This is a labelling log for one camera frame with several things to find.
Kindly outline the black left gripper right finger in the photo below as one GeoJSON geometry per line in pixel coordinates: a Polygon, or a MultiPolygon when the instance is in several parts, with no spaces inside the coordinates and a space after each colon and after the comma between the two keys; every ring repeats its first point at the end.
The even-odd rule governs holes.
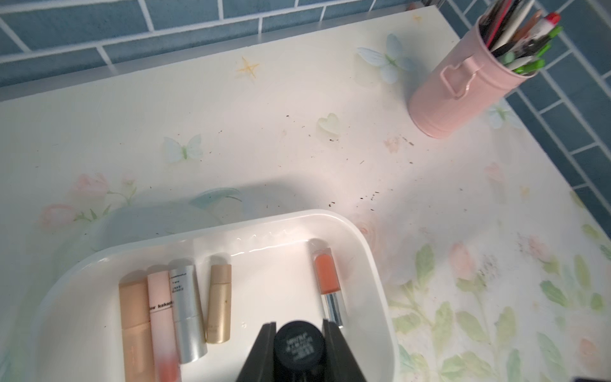
{"type": "Polygon", "coordinates": [[[335,322],[324,319],[322,334],[326,349],[324,381],[366,382],[339,326],[335,322]]]}

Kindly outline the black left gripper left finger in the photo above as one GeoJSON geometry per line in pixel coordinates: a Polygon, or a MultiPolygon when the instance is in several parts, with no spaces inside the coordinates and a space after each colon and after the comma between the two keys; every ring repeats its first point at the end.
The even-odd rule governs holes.
{"type": "Polygon", "coordinates": [[[236,382],[275,381],[274,344],[276,333],[275,322],[262,325],[236,382]]]}

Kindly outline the black round lipstick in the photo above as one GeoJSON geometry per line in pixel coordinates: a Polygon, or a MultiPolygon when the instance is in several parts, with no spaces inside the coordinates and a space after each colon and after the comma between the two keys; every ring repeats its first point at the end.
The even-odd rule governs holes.
{"type": "Polygon", "coordinates": [[[288,322],[274,338],[275,381],[323,381],[326,347],[321,331],[305,321],[288,322]]]}

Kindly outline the gold lipstick tube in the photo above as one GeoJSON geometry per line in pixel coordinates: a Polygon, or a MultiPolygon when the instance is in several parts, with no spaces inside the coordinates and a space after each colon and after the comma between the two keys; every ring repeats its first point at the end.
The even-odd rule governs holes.
{"type": "Polygon", "coordinates": [[[232,266],[211,266],[208,289],[206,339],[210,344],[227,342],[231,337],[232,266]]]}

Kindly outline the silver lipstick tube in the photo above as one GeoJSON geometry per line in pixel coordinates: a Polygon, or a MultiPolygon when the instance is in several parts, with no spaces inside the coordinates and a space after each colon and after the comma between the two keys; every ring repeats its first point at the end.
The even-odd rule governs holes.
{"type": "Polygon", "coordinates": [[[180,364],[207,353],[197,273],[192,264],[170,270],[173,322],[180,364]]]}

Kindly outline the red lip gloss tube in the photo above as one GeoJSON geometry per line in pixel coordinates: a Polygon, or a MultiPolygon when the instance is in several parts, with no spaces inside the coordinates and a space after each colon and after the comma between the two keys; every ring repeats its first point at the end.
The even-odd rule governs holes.
{"type": "Polygon", "coordinates": [[[344,328],[346,324],[345,304],[336,264],[329,248],[325,248],[314,255],[313,266],[321,295],[324,317],[330,322],[334,322],[339,328],[344,328]]]}

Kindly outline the pink lip gloss tube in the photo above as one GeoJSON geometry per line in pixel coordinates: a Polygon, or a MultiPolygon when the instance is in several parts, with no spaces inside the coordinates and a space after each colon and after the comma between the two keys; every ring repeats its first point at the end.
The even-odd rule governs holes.
{"type": "Polygon", "coordinates": [[[147,286],[154,366],[158,381],[181,381],[169,272],[149,274],[147,286]]]}

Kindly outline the beige lip gloss tube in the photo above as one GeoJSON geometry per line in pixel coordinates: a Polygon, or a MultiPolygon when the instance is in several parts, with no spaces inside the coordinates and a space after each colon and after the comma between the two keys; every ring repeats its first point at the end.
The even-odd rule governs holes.
{"type": "Polygon", "coordinates": [[[145,279],[119,285],[125,381],[156,381],[145,279]]]}

